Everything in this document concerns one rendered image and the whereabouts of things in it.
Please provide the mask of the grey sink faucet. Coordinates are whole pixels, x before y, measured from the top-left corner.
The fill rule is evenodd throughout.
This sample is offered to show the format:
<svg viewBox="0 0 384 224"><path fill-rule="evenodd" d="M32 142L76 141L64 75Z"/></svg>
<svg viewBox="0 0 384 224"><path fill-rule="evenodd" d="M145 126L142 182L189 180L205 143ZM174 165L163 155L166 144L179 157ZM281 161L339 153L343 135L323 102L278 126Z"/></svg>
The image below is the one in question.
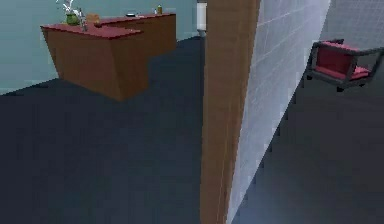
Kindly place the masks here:
<svg viewBox="0 0 384 224"><path fill-rule="evenodd" d="M82 12L82 9L79 8L79 20L80 20L80 26L83 32L86 32L88 30L87 23L86 23L86 17L84 13Z"/></svg>

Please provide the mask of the white plant in green pot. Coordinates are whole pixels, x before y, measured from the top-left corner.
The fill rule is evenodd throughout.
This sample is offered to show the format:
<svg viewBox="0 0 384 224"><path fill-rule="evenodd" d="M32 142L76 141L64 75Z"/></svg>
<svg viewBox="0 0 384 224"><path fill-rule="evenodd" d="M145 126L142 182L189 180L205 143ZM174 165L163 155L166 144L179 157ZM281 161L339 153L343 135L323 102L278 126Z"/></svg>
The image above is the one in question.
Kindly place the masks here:
<svg viewBox="0 0 384 224"><path fill-rule="evenodd" d="M81 9L73 6L74 0L56 0L56 3L61 5L66 15L66 23L71 26L80 24Z"/></svg>

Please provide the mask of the brown counter with red top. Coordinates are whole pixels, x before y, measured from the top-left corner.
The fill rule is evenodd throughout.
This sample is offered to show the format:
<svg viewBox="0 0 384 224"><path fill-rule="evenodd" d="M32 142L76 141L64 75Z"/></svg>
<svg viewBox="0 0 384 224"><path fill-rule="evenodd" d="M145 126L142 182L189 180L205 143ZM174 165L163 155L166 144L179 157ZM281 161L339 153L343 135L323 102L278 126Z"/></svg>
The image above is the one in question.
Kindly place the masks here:
<svg viewBox="0 0 384 224"><path fill-rule="evenodd" d="M67 24L41 27L58 76L122 101L149 86L148 62L176 48L176 15L105 18L87 30Z"/></svg>

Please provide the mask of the brown wooden door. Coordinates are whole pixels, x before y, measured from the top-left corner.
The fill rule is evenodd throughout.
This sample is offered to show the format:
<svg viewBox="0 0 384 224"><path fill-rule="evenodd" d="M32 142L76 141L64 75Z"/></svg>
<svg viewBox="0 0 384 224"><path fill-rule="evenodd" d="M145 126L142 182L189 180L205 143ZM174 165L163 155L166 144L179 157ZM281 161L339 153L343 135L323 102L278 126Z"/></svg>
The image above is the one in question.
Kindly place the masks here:
<svg viewBox="0 0 384 224"><path fill-rule="evenodd" d="M208 1L201 224L226 224L260 2Z"/></svg>

